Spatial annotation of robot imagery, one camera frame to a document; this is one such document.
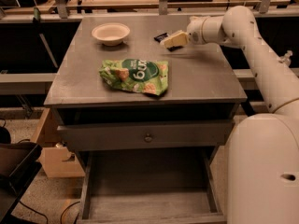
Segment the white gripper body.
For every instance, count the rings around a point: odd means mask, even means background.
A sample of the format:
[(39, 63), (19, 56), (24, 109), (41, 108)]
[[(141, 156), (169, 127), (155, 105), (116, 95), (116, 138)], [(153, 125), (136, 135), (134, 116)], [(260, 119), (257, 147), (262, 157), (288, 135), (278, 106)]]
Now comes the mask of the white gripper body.
[(189, 40), (196, 45), (204, 45), (206, 43), (203, 36), (203, 27), (206, 21), (206, 17), (201, 20), (190, 21), (187, 26), (187, 34)]

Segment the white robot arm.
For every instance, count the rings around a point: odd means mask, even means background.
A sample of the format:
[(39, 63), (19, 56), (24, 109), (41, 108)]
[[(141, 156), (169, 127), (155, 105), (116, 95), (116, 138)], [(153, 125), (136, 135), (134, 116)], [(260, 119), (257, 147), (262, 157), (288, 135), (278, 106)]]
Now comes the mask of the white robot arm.
[(241, 49), (263, 108), (227, 140), (227, 224), (299, 224), (299, 77), (264, 41), (250, 9), (191, 17), (165, 48), (214, 43)]

